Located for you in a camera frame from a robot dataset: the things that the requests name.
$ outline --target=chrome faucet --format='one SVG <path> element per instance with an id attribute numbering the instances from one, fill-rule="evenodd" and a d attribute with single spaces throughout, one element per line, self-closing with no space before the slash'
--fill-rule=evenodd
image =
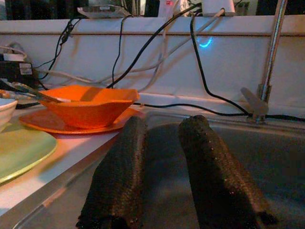
<path id="1" fill-rule="evenodd" d="M 244 88 L 242 89 L 243 95 L 250 104 L 251 108 L 254 110 L 253 116 L 251 117 L 251 121 L 256 123 L 263 123 L 265 120 L 265 115 L 268 112 L 268 101 L 272 87 L 270 85 L 270 80 L 275 62 L 275 55 L 279 43 L 280 32 L 284 21 L 284 14 L 287 2 L 288 0 L 278 0 L 277 2 L 276 11 L 274 15 L 274 27 L 271 35 L 264 76 L 262 83 L 258 85 L 258 98 L 261 101 L 259 102 L 259 100 L 255 99 L 255 95 L 253 95 L 249 90 L 246 90 Z"/>

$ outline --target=white wall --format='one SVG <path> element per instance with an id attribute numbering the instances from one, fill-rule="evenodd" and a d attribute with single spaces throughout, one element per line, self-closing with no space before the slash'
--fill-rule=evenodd
<path id="1" fill-rule="evenodd" d="M 182 20 L 185 24 L 189 23 L 188 18 Z M 123 36 L 122 55 L 117 71 L 129 66 L 149 37 L 150 35 L 131 35 L 130 33 Z M 168 49 L 185 37 L 185 35 L 169 35 Z M 54 56 L 57 38 L 58 35 L 51 34 L 2 34 L 0 44 L 11 41 L 20 42 L 35 66 Z M 209 46 L 200 48 L 200 56 L 211 91 L 235 101 L 244 101 L 240 89 L 248 87 L 255 93 L 257 85 L 261 83 L 269 37 L 265 35 L 220 36 L 213 33 L 198 37 L 199 43 L 203 45 L 209 40 L 211 41 Z M 156 62 L 160 42 L 161 37 L 157 37 L 148 46 L 135 68 Z M 91 79 L 100 79 L 111 74 L 117 53 L 118 36 L 111 32 L 108 35 L 74 35 L 64 45 L 54 69 Z M 293 110 L 292 114 L 297 112 L 299 115 L 304 115 L 305 37 L 282 37 L 274 66 L 270 106 L 289 106 Z M 141 88 L 149 81 L 152 72 L 153 70 L 131 74 L 120 83 L 120 87 Z M 50 77 L 45 83 L 62 81 L 61 78 Z M 191 42 L 168 58 L 158 73 L 158 80 L 146 92 L 209 98 L 203 90 Z"/>

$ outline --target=stainless steel sink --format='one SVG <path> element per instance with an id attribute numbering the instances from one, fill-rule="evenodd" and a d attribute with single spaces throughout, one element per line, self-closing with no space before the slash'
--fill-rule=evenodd
<path id="1" fill-rule="evenodd" d="M 199 228 L 177 136 L 178 124 L 186 117 L 172 112 L 147 115 L 144 229 Z M 209 121 L 265 193 L 281 221 L 279 229 L 305 228 L 305 129 L 257 126 L 233 119 Z M 109 146 L 0 217 L 0 228 L 75 228 L 93 172 Z"/>

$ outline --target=white countertop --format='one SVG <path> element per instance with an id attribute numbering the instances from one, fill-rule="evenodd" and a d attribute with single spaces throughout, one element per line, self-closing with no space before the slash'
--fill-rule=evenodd
<path id="1" fill-rule="evenodd" d="M 11 122 L 17 122 L 21 114 L 37 109 L 41 107 L 16 110 Z M 0 185 L 0 216 L 109 141 L 118 132 L 92 135 L 54 134 L 58 147 L 51 156 L 18 178 Z"/>

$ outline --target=orange bowl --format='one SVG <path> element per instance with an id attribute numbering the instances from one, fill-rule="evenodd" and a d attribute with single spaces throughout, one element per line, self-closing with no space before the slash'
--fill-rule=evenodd
<path id="1" fill-rule="evenodd" d="M 84 129 L 100 128 L 112 124 L 140 96 L 134 89 L 103 89 L 71 85 L 41 92 L 70 99 L 73 102 L 40 101 L 66 124 Z"/>

